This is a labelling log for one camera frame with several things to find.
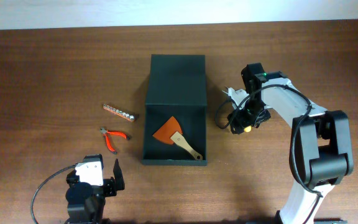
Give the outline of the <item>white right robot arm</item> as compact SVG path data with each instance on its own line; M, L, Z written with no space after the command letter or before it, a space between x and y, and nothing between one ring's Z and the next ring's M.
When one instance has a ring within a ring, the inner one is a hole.
M294 183L274 223L314 223L323 200L354 170L347 114L313 103L282 72L265 72L261 63L241 71L245 88L228 88L234 110L227 127L233 134L249 132L276 111L291 127L289 165Z

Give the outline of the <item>orange scraper with tan handle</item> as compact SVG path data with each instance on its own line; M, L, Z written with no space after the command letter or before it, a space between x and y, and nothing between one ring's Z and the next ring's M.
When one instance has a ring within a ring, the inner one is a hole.
M176 144L183 148L196 161L203 159L203 156L189 145L183 136L179 122L174 116L171 116L152 136L164 144Z

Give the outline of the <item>yellow black ratchet screwdriver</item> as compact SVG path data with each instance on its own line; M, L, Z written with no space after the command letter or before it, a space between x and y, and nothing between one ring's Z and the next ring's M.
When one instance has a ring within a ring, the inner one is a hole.
M251 130L252 130L252 126L247 126L247 127L244 128L244 131L245 131L246 133L251 132Z

